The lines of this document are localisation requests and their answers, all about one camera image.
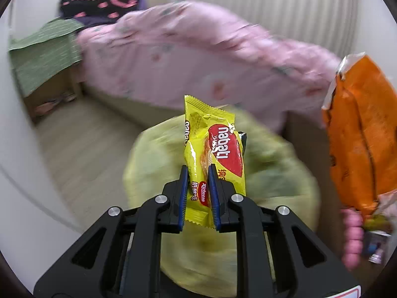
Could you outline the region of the purple pillow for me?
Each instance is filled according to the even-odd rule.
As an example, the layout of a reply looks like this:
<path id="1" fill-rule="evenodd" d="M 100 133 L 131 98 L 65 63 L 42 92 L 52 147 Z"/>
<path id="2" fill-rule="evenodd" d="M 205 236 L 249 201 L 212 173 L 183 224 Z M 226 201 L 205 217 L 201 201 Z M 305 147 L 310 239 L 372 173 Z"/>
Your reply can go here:
<path id="1" fill-rule="evenodd" d="M 139 3 L 133 7 L 132 9 L 128 9 L 127 11 L 123 11 L 119 13 L 116 17 L 109 18 L 106 13 L 102 13 L 100 15 L 86 15 L 82 18 L 75 18 L 77 21 L 82 23 L 86 28 L 99 26 L 99 25 L 107 25 L 107 24 L 114 24 L 120 19 L 123 15 L 131 11 L 142 11 L 147 9 L 148 2 L 147 0 L 139 0 Z"/>

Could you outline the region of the wooden bedside table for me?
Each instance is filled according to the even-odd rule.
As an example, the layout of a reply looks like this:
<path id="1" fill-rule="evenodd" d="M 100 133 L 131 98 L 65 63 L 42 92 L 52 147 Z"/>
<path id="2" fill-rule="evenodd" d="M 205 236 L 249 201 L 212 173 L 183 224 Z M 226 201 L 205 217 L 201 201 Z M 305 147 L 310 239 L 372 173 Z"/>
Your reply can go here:
<path id="1" fill-rule="evenodd" d="M 77 98 L 82 97 L 81 86 L 76 81 L 75 74 L 75 67 L 68 67 L 44 82 L 29 96 L 23 98 L 26 110 L 33 122 L 36 122 L 41 117 L 34 114 L 34 108 L 36 106 L 57 98 L 65 92 L 73 92 Z"/>

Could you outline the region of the green checked cloth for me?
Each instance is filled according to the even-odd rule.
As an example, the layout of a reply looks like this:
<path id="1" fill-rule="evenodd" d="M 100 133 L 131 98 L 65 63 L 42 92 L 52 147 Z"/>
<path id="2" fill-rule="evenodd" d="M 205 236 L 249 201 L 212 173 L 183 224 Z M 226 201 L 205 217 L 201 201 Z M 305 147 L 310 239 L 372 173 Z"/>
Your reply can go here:
<path id="1" fill-rule="evenodd" d="M 77 20 L 57 18 L 21 40 L 10 40 L 9 55 L 23 97 L 80 62 L 77 33 L 82 29 Z"/>

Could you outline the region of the pink slippers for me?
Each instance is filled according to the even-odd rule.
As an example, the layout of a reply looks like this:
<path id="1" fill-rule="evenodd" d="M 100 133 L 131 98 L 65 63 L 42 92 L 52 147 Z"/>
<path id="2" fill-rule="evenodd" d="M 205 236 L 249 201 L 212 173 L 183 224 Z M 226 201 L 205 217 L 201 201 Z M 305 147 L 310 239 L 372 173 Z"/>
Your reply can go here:
<path id="1" fill-rule="evenodd" d="M 61 103 L 69 103 L 77 98 L 73 92 L 65 92 L 61 96 L 48 100 L 45 103 L 34 108 L 35 116 L 45 116 L 52 112 Z"/>

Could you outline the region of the pink caterpillar toy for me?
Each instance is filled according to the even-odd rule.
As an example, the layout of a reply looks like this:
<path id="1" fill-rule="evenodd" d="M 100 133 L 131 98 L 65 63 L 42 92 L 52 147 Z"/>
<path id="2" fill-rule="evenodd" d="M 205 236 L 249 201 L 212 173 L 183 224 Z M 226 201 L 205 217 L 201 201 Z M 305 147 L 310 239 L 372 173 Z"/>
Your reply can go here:
<path id="1" fill-rule="evenodd" d="M 353 270 L 359 265 L 363 250 L 363 219 L 353 209 L 342 209 L 341 213 L 345 227 L 342 261 L 349 270 Z"/>

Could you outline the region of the white pleated curtain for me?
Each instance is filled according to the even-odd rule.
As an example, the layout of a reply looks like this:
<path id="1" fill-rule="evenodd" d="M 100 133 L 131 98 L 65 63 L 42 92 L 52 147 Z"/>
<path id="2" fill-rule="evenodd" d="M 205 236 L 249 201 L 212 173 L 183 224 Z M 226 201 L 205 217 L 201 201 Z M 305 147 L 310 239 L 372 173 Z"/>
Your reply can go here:
<path id="1" fill-rule="evenodd" d="M 351 52 L 358 0 L 199 0 L 220 5 L 277 36 Z"/>

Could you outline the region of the pink floral duvet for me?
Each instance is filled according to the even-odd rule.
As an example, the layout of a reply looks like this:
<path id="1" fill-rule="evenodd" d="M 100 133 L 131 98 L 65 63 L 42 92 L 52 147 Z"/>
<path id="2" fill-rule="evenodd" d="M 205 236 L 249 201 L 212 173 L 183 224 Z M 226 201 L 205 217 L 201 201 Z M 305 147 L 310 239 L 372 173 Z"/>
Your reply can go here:
<path id="1" fill-rule="evenodd" d="M 85 82 L 115 98 L 170 110 L 191 95 L 235 104 L 274 131 L 287 112 L 315 123 L 339 58 L 282 39 L 218 5 L 182 1 L 124 15 L 77 37 Z"/>

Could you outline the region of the yellow bin liner bag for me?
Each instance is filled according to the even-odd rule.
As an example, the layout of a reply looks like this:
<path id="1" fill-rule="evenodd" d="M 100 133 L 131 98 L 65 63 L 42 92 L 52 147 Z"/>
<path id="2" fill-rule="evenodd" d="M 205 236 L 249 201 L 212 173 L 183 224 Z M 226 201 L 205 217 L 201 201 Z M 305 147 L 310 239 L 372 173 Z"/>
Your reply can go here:
<path id="1" fill-rule="evenodd" d="M 310 229 L 320 215 L 316 179 L 298 159 L 291 143 L 272 132 L 249 112 L 235 106 L 235 127 L 246 133 L 244 154 L 245 198 L 266 209 L 289 207 Z M 180 177 L 184 158 L 185 119 L 177 116 L 143 131 L 135 141 L 123 175 L 132 208 L 160 194 Z M 207 297 L 234 297 L 237 293 L 237 244 L 234 233 L 221 233 L 217 222 L 227 213 L 228 198 L 218 178 L 209 182 L 209 204 L 187 200 L 186 210 L 208 213 L 205 225 L 187 221 L 178 234 L 162 237 L 162 272 L 176 285 Z"/>

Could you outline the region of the orange snack bag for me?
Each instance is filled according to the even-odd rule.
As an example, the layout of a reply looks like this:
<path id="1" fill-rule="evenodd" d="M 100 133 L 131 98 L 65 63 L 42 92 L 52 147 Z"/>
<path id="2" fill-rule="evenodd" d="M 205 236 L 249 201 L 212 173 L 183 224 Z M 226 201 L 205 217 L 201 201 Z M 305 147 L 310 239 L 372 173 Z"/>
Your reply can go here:
<path id="1" fill-rule="evenodd" d="M 347 55 L 322 117 L 340 202 L 367 218 L 396 190 L 396 90 L 366 53 Z"/>

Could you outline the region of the yellow nabati wafer wrapper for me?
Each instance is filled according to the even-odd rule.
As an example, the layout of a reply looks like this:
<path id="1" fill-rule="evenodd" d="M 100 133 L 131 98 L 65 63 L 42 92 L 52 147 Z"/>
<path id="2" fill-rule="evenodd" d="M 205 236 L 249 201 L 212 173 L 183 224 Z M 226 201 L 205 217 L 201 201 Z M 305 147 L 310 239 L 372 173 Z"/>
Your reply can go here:
<path id="1" fill-rule="evenodd" d="M 184 159 L 189 173 L 189 195 L 186 220 L 203 227 L 215 228 L 214 215 L 220 215 L 219 200 L 212 199 L 209 171 L 231 182 L 234 190 L 246 193 L 243 141 L 235 128 L 235 115 L 212 107 L 199 99 L 184 96 Z"/>

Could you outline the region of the black pink kitty blanket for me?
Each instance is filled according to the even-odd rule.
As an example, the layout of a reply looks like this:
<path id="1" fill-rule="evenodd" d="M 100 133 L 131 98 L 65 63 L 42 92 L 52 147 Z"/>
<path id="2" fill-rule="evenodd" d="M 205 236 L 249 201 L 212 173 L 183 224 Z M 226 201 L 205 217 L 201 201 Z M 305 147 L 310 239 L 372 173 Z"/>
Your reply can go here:
<path id="1" fill-rule="evenodd" d="M 64 19 L 97 17 L 115 20 L 131 11 L 138 11 L 142 0 L 60 0 Z"/>

